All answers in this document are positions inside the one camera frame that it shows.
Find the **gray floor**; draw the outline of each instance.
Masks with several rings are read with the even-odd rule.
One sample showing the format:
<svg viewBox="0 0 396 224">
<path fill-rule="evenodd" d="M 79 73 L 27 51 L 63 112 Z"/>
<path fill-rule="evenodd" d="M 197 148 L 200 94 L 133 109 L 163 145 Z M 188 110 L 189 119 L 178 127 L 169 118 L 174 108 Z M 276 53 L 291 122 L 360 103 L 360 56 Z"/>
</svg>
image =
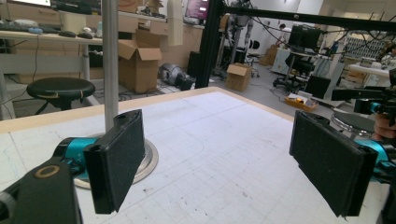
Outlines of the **gray floor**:
<svg viewBox="0 0 396 224">
<path fill-rule="evenodd" d="M 249 81 L 247 89 L 245 91 L 234 91 L 225 88 L 225 82 L 219 77 L 212 77 L 210 79 L 209 86 L 217 86 L 225 90 L 234 92 L 241 96 L 244 96 L 250 100 L 253 100 L 259 104 L 266 105 L 275 110 L 281 111 L 285 114 L 294 116 L 296 107 L 287 105 L 284 103 L 284 97 L 287 93 L 282 88 L 274 88 L 273 81 L 276 79 L 277 75 L 271 73 L 271 67 L 264 67 L 258 64 L 254 64 L 254 67 L 258 69 L 260 77 L 252 77 Z M 102 104 L 104 101 L 104 83 L 102 79 L 96 79 L 92 81 L 96 86 L 95 98 Z M 26 93 L 21 95 L 26 85 L 17 84 L 15 82 L 15 77 L 7 76 L 8 90 L 11 92 L 12 97 L 16 97 L 14 100 L 14 108 L 17 118 L 33 116 L 35 112 L 44 104 L 44 101 L 31 99 Z M 164 94 L 172 91 L 178 91 L 175 87 L 167 87 L 159 82 L 159 90 L 151 94 L 133 94 L 122 86 L 120 86 L 120 101 L 130 100 L 135 98 L 150 97 L 156 94 Z M 79 101 L 73 103 L 73 108 L 78 108 L 84 106 Z M 59 111 L 57 108 L 53 108 L 49 105 L 43 113 L 51 113 L 54 111 Z M 317 108 L 312 111 L 313 113 L 320 114 L 326 118 L 329 118 L 332 114 L 332 108 L 329 105 L 318 105 Z"/>
</svg>

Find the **black stool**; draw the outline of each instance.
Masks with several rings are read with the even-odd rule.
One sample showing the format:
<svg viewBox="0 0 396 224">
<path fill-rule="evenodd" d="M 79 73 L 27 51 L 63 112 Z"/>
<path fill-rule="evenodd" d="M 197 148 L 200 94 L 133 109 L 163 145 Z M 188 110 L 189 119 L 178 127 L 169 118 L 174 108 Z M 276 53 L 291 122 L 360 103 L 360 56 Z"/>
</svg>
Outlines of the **black stool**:
<svg viewBox="0 0 396 224">
<path fill-rule="evenodd" d="M 350 132 L 351 139 L 354 139 L 357 135 L 370 137 L 375 132 L 375 121 L 359 115 L 334 111 L 332 121 L 339 127 Z"/>
<path fill-rule="evenodd" d="M 95 86 L 84 79 L 74 77 L 47 77 L 30 83 L 27 93 L 36 98 L 45 100 L 36 115 L 40 114 L 48 104 L 61 110 L 72 108 L 72 101 L 82 100 L 95 92 Z"/>
</svg>

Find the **black metal frame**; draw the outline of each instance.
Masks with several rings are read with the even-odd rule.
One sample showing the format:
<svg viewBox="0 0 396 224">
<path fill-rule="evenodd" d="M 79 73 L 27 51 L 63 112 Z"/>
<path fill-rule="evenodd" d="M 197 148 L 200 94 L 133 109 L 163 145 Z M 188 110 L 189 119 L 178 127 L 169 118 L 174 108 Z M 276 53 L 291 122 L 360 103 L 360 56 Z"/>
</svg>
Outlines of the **black metal frame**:
<svg viewBox="0 0 396 224">
<path fill-rule="evenodd" d="M 204 33 L 201 39 L 201 58 L 198 67 L 198 76 L 195 81 L 195 88 L 204 88 L 208 86 L 212 64 L 216 54 L 213 52 L 216 48 L 217 39 L 213 36 L 218 35 L 220 18 L 226 14 L 246 15 L 251 17 L 264 17 L 280 19 L 286 21 L 301 21 L 324 25 L 333 25 L 347 28 L 349 30 L 365 31 L 387 31 L 396 32 L 395 22 L 391 21 L 367 21 L 360 19 L 336 18 L 328 16 L 317 16 L 302 13 L 290 13 L 280 11 L 269 11 L 252 8 L 227 7 L 224 6 L 223 0 L 209 1 L 209 9 Z"/>
</svg>

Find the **floor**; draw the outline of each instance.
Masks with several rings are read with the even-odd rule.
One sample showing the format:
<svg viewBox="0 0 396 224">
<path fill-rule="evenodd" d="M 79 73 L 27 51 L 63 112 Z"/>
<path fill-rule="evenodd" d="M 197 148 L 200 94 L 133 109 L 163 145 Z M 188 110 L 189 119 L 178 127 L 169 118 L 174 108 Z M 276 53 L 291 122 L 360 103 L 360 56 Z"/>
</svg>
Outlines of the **floor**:
<svg viewBox="0 0 396 224">
<path fill-rule="evenodd" d="M 277 78 L 277 74 L 274 74 L 270 71 L 271 66 L 261 66 L 255 63 L 254 67 L 258 70 L 260 77 L 252 77 L 249 81 L 247 89 L 244 91 L 234 91 L 227 89 L 225 87 L 225 81 L 220 77 L 212 77 L 210 79 L 209 86 L 223 88 L 238 95 L 244 96 L 259 104 L 266 105 L 285 114 L 294 116 L 294 113 L 298 108 L 285 104 L 284 98 L 288 94 L 282 87 L 273 87 L 272 83 Z M 11 92 L 11 96 L 15 98 L 14 108 L 17 118 L 33 116 L 38 108 L 44 104 L 44 101 L 30 98 L 26 92 L 24 92 L 26 85 L 18 84 L 18 80 L 16 80 L 14 76 L 7 76 L 6 81 L 8 83 L 8 90 Z M 104 82 L 102 79 L 96 79 L 92 82 L 96 86 L 96 93 L 94 94 L 94 97 L 99 103 L 103 104 Z M 120 86 L 119 99 L 120 101 L 130 100 L 134 98 L 150 97 L 152 95 L 164 94 L 173 91 L 179 91 L 179 89 L 166 86 L 159 80 L 158 90 L 150 94 L 133 94 L 132 92 Z M 84 105 L 79 101 L 75 101 L 72 105 L 73 108 L 82 106 Z M 347 106 L 343 109 L 350 110 L 350 106 Z M 58 110 L 59 109 L 49 105 L 42 113 L 50 113 Z M 329 105 L 318 105 L 317 108 L 312 112 L 324 116 L 325 118 L 329 118 L 332 114 L 332 107 Z"/>
</svg>

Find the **round metal base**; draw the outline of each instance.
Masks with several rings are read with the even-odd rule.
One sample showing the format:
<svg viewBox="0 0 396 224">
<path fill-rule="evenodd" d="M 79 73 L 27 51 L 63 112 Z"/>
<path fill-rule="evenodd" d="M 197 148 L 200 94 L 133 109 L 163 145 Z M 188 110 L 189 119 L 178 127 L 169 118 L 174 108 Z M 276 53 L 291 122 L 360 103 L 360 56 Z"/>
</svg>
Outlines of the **round metal base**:
<svg viewBox="0 0 396 224">
<path fill-rule="evenodd" d="M 157 148 L 147 139 L 145 139 L 145 150 L 146 156 L 137 169 L 136 175 L 134 176 L 134 184 L 148 176 L 158 163 L 159 157 Z M 81 189 L 91 189 L 90 180 L 75 178 L 74 182 L 76 187 Z"/>
</svg>

